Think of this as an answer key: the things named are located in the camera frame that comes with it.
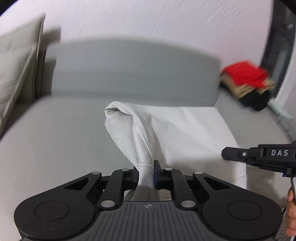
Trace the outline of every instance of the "sofa backrest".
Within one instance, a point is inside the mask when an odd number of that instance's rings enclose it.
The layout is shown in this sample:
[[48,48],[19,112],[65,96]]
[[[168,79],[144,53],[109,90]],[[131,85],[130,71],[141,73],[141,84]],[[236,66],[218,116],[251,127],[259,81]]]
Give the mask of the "sofa backrest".
[[213,106],[219,61],[159,42],[97,39],[47,48],[42,95],[90,95],[168,106]]

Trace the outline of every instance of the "textured wall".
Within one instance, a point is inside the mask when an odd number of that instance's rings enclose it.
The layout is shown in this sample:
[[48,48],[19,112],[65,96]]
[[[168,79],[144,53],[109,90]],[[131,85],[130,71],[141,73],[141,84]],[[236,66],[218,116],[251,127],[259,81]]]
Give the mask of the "textured wall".
[[0,34],[46,12],[44,30],[61,40],[102,35],[152,37],[214,53],[222,64],[259,63],[271,0],[18,0],[0,17]]

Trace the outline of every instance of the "beige pillow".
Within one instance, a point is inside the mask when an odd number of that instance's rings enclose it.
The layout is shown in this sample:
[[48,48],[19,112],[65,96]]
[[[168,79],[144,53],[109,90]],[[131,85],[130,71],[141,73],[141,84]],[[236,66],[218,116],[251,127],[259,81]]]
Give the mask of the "beige pillow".
[[35,58],[37,44],[0,53],[0,135]]
[[21,101],[33,102],[35,100],[34,79],[44,19],[45,15],[42,15],[25,25],[18,27],[13,32],[0,37],[0,53],[20,49],[26,46],[37,45],[37,48],[33,53],[33,60],[28,66],[26,79],[19,96]]

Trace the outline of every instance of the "red cloth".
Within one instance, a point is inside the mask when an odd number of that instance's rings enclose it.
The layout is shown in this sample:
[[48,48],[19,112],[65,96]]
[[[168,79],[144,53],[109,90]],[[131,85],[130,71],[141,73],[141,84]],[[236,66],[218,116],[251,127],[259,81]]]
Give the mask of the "red cloth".
[[237,62],[225,67],[222,71],[230,75],[237,85],[248,84],[255,88],[264,88],[263,81],[269,76],[263,68],[249,61]]

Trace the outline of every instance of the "round metal cap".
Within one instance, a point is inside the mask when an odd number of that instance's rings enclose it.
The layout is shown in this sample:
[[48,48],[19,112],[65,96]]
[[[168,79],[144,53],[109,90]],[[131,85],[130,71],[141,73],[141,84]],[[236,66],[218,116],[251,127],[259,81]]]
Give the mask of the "round metal cap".
[[113,207],[115,205],[115,202],[112,200],[105,200],[101,202],[102,207]]
[[191,200],[185,200],[183,202],[181,202],[181,205],[183,207],[194,207],[195,206],[195,202],[191,201]]

